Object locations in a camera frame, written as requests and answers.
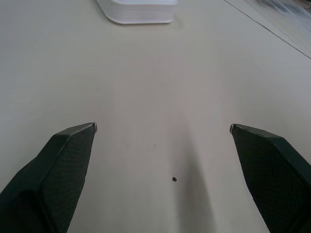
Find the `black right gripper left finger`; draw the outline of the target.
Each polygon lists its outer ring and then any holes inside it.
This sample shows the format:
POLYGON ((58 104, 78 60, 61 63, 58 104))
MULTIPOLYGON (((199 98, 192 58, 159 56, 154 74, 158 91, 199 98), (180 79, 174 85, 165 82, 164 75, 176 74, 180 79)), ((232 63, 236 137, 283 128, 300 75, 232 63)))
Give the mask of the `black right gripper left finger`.
POLYGON ((67 233, 83 190, 97 125, 53 135, 0 192, 0 233, 67 233))

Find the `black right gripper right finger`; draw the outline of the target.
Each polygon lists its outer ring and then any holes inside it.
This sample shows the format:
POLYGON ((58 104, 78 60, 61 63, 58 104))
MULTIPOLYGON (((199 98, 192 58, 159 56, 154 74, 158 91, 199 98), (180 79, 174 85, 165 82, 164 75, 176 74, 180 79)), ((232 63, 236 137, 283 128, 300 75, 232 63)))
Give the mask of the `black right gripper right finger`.
POLYGON ((270 233, 311 233, 311 165, 283 137, 232 124, 243 176, 270 233))

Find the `white plastic box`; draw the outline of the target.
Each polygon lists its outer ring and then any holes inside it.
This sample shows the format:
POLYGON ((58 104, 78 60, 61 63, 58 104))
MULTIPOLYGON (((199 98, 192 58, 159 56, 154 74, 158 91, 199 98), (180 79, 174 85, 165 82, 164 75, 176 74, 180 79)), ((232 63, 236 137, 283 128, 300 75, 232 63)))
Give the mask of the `white plastic box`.
POLYGON ((105 16, 118 24, 170 23, 178 0, 96 0, 105 16))

